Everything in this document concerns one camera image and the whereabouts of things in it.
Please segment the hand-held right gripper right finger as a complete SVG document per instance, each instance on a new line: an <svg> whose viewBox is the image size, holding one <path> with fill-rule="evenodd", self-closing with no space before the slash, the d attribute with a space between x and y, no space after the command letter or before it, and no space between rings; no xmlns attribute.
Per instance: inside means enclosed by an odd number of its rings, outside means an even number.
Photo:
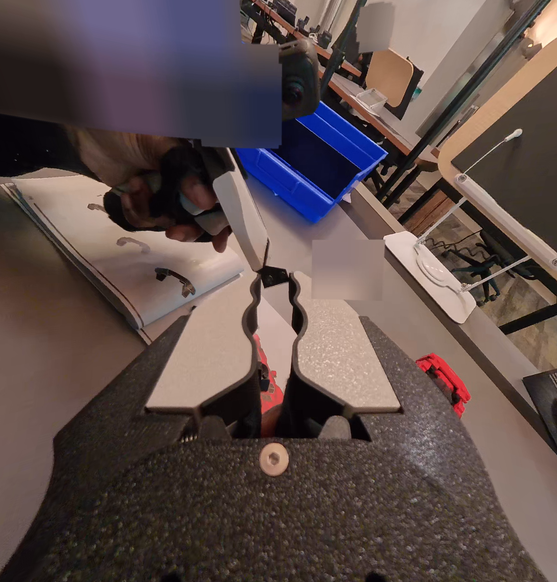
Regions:
<svg viewBox="0 0 557 582"><path fill-rule="evenodd" d="M313 298L308 275L289 275L297 377L345 413L399 412L399 399L358 313L345 300Z"/></svg>

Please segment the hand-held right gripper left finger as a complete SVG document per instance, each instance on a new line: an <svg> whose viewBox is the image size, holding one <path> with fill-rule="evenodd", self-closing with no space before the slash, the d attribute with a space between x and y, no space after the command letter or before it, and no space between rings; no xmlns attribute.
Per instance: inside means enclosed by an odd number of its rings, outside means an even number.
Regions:
<svg viewBox="0 0 557 582"><path fill-rule="evenodd" d="M255 372L260 276L246 273L191 311L146 408L205 413Z"/></svg>

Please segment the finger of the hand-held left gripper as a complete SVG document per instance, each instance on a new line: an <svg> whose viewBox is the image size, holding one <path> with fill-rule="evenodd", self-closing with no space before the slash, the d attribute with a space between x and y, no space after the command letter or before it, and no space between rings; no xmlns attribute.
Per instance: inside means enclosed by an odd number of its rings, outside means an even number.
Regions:
<svg viewBox="0 0 557 582"><path fill-rule="evenodd" d="M266 265L270 241L241 172L225 172L214 179L213 189L250 268L260 272Z"/></svg>

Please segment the black lego wedge plate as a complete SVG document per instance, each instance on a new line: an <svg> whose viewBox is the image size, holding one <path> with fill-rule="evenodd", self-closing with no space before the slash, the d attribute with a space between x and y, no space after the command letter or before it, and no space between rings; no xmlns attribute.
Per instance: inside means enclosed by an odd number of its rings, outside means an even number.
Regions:
<svg viewBox="0 0 557 582"><path fill-rule="evenodd" d="M289 273L284 268L266 265L257 273L265 289L289 282Z"/></svg>

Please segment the red lego car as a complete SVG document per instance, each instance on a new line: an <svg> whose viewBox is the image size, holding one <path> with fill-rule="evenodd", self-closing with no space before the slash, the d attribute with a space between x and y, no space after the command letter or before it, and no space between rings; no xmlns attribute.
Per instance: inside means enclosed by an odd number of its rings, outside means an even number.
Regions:
<svg viewBox="0 0 557 582"><path fill-rule="evenodd" d="M471 395L466 385L454 370L435 353L427 354L415 361L416 365L434 382L461 418Z"/></svg>

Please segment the lego instruction booklet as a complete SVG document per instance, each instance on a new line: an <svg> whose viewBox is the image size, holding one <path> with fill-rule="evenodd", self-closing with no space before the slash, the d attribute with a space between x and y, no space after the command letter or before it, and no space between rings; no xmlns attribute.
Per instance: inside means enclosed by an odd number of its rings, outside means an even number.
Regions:
<svg viewBox="0 0 557 582"><path fill-rule="evenodd" d="M93 179L12 178L2 189L148 345L175 322L184 329L199 303L241 275L253 273L233 239L220 254L210 243L126 232L105 213L106 187ZM182 331L174 331L174 345ZM166 353L166 362L171 353ZM258 375L257 364L244 384L209 405L205 413L193 415L219 416L226 424L245 416L260 406Z"/></svg>

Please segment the person's left forearm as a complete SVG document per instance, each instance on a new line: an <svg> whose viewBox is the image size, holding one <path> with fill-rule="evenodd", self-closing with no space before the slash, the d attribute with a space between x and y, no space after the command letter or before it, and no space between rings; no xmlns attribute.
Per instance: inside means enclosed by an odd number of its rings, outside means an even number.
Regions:
<svg viewBox="0 0 557 582"><path fill-rule="evenodd" d="M0 176L15 177L43 168L85 171L63 127L0 114Z"/></svg>

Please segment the person's left hand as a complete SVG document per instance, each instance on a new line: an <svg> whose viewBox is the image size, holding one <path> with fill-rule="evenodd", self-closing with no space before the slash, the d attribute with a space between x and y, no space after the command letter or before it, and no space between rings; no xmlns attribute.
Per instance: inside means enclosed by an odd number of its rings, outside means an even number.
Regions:
<svg viewBox="0 0 557 582"><path fill-rule="evenodd" d="M103 199L110 219L128 232L163 232L171 240L210 242L222 253L231 234L211 235L181 207L180 195L203 212L218 209L199 152L184 139L65 126L79 159L113 191Z"/></svg>

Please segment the blue plastic storage bin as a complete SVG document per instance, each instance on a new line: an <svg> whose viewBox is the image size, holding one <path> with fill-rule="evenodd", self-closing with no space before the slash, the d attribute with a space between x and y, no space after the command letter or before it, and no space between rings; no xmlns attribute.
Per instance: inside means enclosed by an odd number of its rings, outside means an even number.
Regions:
<svg viewBox="0 0 557 582"><path fill-rule="evenodd" d="M321 102L282 123L276 149L237 149L245 170L311 223L323 219L387 152Z"/></svg>

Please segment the black tripod stand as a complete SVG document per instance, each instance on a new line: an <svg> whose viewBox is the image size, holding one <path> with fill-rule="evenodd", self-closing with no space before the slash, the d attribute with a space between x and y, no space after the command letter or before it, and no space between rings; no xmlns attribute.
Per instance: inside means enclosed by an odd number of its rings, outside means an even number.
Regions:
<svg viewBox="0 0 557 582"><path fill-rule="evenodd" d="M366 5L367 1L357 1L354 9L352 10L350 17L340 34L340 37L336 40L332 47L332 55L329 57L329 61L327 62L327 66L323 71L321 82L320 82L320 98L322 99L327 89L329 87L329 83L333 74L341 68L344 60L345 60L345 48L347 42L351 36L351 33L354 31L360 11L362 7Z"/></svg>

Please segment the clear plastic box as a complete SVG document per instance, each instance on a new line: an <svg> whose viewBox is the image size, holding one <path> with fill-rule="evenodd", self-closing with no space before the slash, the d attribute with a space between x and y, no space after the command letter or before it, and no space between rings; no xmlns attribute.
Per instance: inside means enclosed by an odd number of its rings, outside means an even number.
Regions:
<svg viewBox="0 0 557 582"><path fill-rule="evenodd" d="M376 89L361 91L355 95L354 99L373 116L379 115L388 101L387 97Z"/></svg>

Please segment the beige office chair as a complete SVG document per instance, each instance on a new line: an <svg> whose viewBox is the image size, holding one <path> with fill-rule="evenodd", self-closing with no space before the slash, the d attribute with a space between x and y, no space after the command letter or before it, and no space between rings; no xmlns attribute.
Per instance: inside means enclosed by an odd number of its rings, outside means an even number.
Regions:
<svg viewBox="0 0 557 582"><path fill-rule="evenodd" d="M402 120L423 74L410 59L386 49L372 53L365 83L384 95L385 109Z"/></svg>

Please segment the long wooden desk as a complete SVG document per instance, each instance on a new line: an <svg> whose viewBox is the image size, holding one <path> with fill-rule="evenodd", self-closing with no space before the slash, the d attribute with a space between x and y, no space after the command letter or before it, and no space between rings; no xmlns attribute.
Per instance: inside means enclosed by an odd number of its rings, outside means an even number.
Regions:
<svg viewBox="0 0 557 582"><path fill-rule="evenodd" d="M263 1L252 2L263 14L268 16L277 25L284 28L288 33L299 39L304 38L301 33L296 32L293 26L275 12L270 5ZM315 46L316 52L319 56L326 59L331 57L332 51L330 49L321 48L314 42L312 44ZM350 74L359 73L358 69L347 62L343 63L342 69ZM403 155L408 155L415 148L417 142L419 142L419 139L415 134L409 134L401 129L400 121L385 108L379 115L372 115L368 109L356 99L356 96L362 92L363 89L356 83L352 82L352 80L339 74L333 74L333 77L329 81L329 87L342 101L347 103L362 119L368 122L376 131L381 133L384 138L391 142ZM440 153L436 148L428 145L417 157L415 164L424 172L434 172L438 170L439 155Z"/></svg>

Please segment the office chair base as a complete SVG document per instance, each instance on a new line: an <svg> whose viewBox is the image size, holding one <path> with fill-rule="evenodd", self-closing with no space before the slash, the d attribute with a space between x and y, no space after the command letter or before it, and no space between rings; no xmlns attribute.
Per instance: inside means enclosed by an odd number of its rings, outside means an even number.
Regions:
<svg viewBox="0 0 557 582"><path fill-rule="evenodd" d="M483 289L483 297L476 301L478 307L483 307L487 303L496 301L501 291L496 282L496 272L492 269L499 267L500 270L506 269L506 273L515 278L516 275L527 279L534 280L535 276L529 272L529 268L522 266L520 259L515 258L500 242L492 237L485 229L474 233L479 236L481 242L477 242L475 247L457 248L457 243L448 246L442 252L442 258L448 258L453 255L466 263L466 266L455 267L451 269L452 273L467 273L472 277L478 276L479 283Z"/></svg>

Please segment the black board with wooden edge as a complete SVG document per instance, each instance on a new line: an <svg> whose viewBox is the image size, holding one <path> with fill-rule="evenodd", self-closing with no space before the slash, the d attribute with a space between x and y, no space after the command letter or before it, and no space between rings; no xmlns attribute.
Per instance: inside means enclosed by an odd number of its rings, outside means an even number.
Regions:
<svg viewBox="0 0 557 582"><path fill-rule="evenodd" d="M447 140L439 170L557 279L557 38Z"/></svg>

